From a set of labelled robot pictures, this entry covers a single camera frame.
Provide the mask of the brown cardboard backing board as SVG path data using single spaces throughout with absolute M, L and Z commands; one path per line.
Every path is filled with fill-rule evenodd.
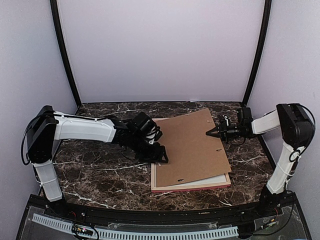
M 232 171 L 220 138 L 208 136 L 216 125 L 208 108 L 156 121 L 168 163 L 155 166 L 155 184 L 185 184 Z

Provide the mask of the pink wooden picture frame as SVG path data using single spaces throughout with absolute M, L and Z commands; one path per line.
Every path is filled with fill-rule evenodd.
M 181 184 L 164 186 L 164 187 L 157 187 L 156 186 L 156 164 L 151 164 L 151 191 L 154 193 L 160 192 L 184 192 L 184 191 L 195 191 L 195 190 L 207 190 L 207 189 L 214 189 L 214 188 L 223 188 L 229 187 L 231 185 L 231 180 L 228 175 L 227 182 L 224 183 L 215 183 L 215 184 L 202 184 L 202 185 L 191 185 L 191 186 L 181 186 Z

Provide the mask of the cat and books photo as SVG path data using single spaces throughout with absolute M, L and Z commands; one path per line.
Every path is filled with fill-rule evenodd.
M 228 181 L 229 174 L 221 174 L 217 175 L 214 177 L 206 178 L 206 179 L 201 179 L 197 181 L 192 181 L 192 182 L 187 182 L 181 184 L 181 186 L 194 186 L 194 185 L 212 185 L 212 184 L 220 184 L 220 183 L 226 183 Z

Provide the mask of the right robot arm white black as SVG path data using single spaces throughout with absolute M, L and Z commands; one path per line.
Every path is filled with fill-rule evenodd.
M 256 119 L 249 107 L 241 107 L 237 110 L 237 124 L 231 124 L 227 115 L 218 119 L 219 124 L 205 134 L 226 143 L 236 138 L 247 140 L 275 129 L 281 130 L 283 145 L 279 160 L 255 205 L 255 213 L 266 217 L 287 192 L 299 160 L 315 136 L 316 120 L 311 111 L 299 103 L 279 103 L 275 110 Z

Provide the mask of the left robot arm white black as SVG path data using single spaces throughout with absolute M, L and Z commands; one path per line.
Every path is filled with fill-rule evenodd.
M 164 145 L 158 141 L 163 133 L 160 126 L 146 113 L 121 120 L 112 115 L 88 117 L 69 115 L 45 105 L 26 126 L 21 146 L 22 163 L 32 165 L 51 210 L 60 218 L 71 213 L 53 166 L 56 141 L 86 140 L 116 144 L 129 148 L 140 163 L 167 164 Z

